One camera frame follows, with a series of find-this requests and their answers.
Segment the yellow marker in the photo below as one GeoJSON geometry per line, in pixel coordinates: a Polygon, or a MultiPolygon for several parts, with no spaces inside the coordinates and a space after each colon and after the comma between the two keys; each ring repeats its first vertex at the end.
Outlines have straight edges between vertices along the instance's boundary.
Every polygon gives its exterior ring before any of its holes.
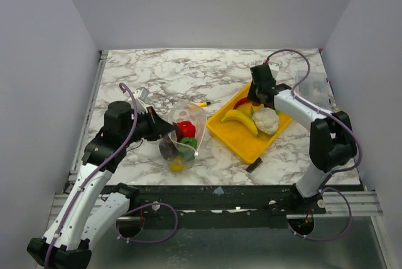
{"type": "Polygon", "coordinates": [[[198,102],[197,106],[198,107],[206,107],[209,106],[210,104],[214,104],[216,102],[220,102],[220,101],[203,101],[203,102],[198,102]]]}

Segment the red pepper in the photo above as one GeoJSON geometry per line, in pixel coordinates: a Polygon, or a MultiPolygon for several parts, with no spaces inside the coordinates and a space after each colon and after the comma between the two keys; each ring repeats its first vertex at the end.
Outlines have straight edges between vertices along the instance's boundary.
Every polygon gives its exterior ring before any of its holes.
{"type": "Polygon", "coordinates": [[[233,109],[236,110],[237,107],[239,107],[241,104],[245,104],[247,102],[251,102],[251,100],[249,100],[248,98],[242,98],[239,101],[236,102],[236,104],[234,105],[233,109]]]}
{"type": "Polygon", "coordinates": [[[195,137],[195,126],[190,121],[181,121],[178,126],[182,129],[183,137],[195,137]]]}

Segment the yellow tray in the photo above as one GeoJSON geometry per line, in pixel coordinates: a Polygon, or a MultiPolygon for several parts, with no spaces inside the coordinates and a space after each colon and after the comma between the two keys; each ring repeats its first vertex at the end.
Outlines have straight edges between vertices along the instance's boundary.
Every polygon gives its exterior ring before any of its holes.
{"type": "MultiPolygon", "coordinates": [[[[217,111],[207,121],[207,128],[213,136],[220,139],[228,148],[230,148],[237,156],[247,164],[254,163],[258,157],[267,149],[267,147],[279,136],[280,133],[290,124],[291,117],[285,113],[279,113],[279,128],[274,135],[268,135],[259,131],[259,136],[255,137],[251,132],[238,121],[228,121],[221,123],[228,110],[233,109],[234,105],[240,99],[247,97],[250,84],[245,86],[236,96],[234,96],[222,109],[217,111]]],[[[251,112],[251,103],[242,104],[238,107],[239,110],[246,113],[251,112]]]]}

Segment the green vegetable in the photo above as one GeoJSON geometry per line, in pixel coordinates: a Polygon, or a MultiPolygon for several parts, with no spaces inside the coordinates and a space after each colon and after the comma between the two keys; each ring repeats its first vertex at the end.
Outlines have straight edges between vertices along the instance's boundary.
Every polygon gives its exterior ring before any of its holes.
{"type": "Polygon", "coordinates": [[[189,145],[193,149],[197,148],[197,139],[195,139],[193,137],[184,137],[179,142],[183,143],[184,145],[189,145]]]}
{"type": "Polygon", "coordinates": [[[179,143],[186,145],[186,146],[179,146],[178,150],[180,151],[180,155],[185,161],[194,160],[194,149],[197,148],[197,140],[193,137],[184,137],[182,138],[179,143]]]}

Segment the black metal frame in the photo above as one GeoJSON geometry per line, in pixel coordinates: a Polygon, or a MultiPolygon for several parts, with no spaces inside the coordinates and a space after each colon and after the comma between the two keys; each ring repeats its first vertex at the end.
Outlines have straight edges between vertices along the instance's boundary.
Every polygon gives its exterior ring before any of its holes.
{"type": "MultiPolygon", "coordinates": [[[[309,209],[315,214],[325,213],[325,209],[317,205],[317,201],[322,198],[320,195],[303,205],[293,207],[290,204],[293,185],[139,185],[135,187],[138,189],[139,205],[157,201],[175,208],[180,213],[178,228],[287,228],[286,215],[288,214],[306,214],[309,209]]],[[[335,187],[341,191],[364,190],[362,185],[335,187]]],[[[102,194],[111,193],[113,188],[113,186],[105,187],[102,194]]],[[[138,219],[140,213],[133,214],[133,217],[138,219]]],[[[146,210],[143,217],[145,229],[171,229],[174,222],[173,213],[165,207],[160,207],[157,211],[146,210]]]]}

